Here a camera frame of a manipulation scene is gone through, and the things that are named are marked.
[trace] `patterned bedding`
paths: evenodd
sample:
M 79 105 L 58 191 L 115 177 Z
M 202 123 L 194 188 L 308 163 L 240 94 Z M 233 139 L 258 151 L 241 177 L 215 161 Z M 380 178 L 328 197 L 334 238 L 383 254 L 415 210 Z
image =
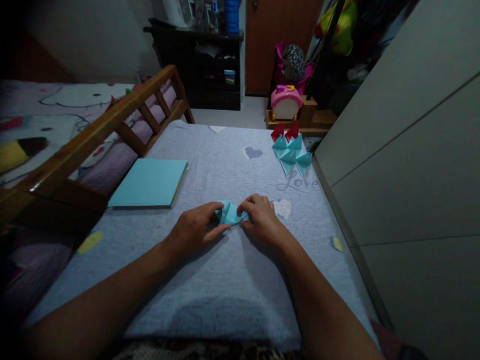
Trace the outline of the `patterned bedding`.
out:
M 133 84 L 57 84 L 3 80 L 0 84 L 0 143 L 45 137 L 48 146 L 19 167 L 0 175 L 0 188 L 9 189 L 50 158 L 102 115 L 111 97 L 118 99 Z M 170 83 L 162 88 L 171 106 L 176 98 Z M 147 105 L 160 122 L 165 118 L 154 96 Z M 144 143 L 152 130 L 136 111 L 126 120 Z M 70 179 L 109 193 L 137 158 L 114 132 L 83 162 Z

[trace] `white heart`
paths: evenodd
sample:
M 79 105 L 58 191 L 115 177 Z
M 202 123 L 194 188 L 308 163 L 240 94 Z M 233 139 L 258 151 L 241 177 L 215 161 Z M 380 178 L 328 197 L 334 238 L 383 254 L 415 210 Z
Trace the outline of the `white heart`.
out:
M 292 203 L 287 199 L 282 199 L 280 201 L 272 201 L 273 206 L 275 207 L 275 214 L 281 216 L 285 220 L 290 217 L 292 213 Z
M 227 127 L 226 126 L 213 126 L 210 125 L 210 129 L 212 129 L 214 132 L 219 133 L 222 130 L 225 130 Z

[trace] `left hand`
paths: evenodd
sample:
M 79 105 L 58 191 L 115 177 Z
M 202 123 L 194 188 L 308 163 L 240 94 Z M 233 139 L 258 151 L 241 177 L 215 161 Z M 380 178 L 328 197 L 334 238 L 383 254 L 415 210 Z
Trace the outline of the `left hand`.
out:
M 221 202 L 209 202 L 180 215 L 170 234 L 163 241 L 169 260 L 173 264 L 204 249 L 225 231 L 231 229 L 227 224 L 218 225 L 212 230 L 208 227 L 211 218 L 215 215 L 215 210 L 223 207 L 224 204 Z

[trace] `hand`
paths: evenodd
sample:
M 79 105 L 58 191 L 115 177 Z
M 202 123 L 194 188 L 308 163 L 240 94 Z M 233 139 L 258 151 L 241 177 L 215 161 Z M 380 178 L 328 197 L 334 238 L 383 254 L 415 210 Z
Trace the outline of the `hand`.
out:
M 207 247 L 226 230 L 231 229 L 227 224 L 218 225 L 211 230 L 208 227 L 215 210 L 223 207 L 224 204 L 221 202 L 209 202 L 180 215 L 170 234 L 163 241 L 170 262 L 177 264 L 190 257 Z
M 279 249 L 285 242 L 295 240 L 285 225 L 275 215 L 275 207 L 266 196 L 253 194 L 238 206 L 237 214 L 250 214 L 250 221 L 242 221 L 240 227 L 265 244 Z

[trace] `bed sheet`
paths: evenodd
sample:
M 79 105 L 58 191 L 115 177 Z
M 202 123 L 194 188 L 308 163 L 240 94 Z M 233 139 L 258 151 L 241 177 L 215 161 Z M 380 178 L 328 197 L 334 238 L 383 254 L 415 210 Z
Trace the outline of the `bed sheet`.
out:
M 46 137 L 48 146 L 26 163 L 0 175 L 0 187 L 13 188 L 102 115 L 112 96 L 116 99 L 123 97 L 126 89 L 132 89 L 133 86 L 119 83 L 59 84 L 2 80 L 0 142 Z M 161 91 L 171 106 L 176 95 L 170 82 Z M 155 96 L 152 95 L 145 103 L 158 122 L 165 118 Z M 152 130 L 138 110 L 126 122 L 144 142 L 152 135 Z M 119 136 L 112 133 L 69 178 L 108 194 L 137 158 L 128 146 L 118 145 L 121 142 Z M 109 172 L 118 176 L 108 176 Z
M 25 326 L 71 300 L 165 238 L 180 214 L 216 200 L 240 204 L 252 193 L 269 197 L 280 220 L 377 341 L 351 279 L 312 167 L 285 176 L 271 131 L 172 122 L 148 158 L 187 160 L 190 168 L 172 209 L 109 208 L 93 231 L 102 240 L 76 254 L 30 314 Z M 301 347 L 284 274 L 268 249 L 238 226 L 203 256 L 190 260 L 153 295 L 125 332 L 138 336 L 266 340 L 280 350 Z

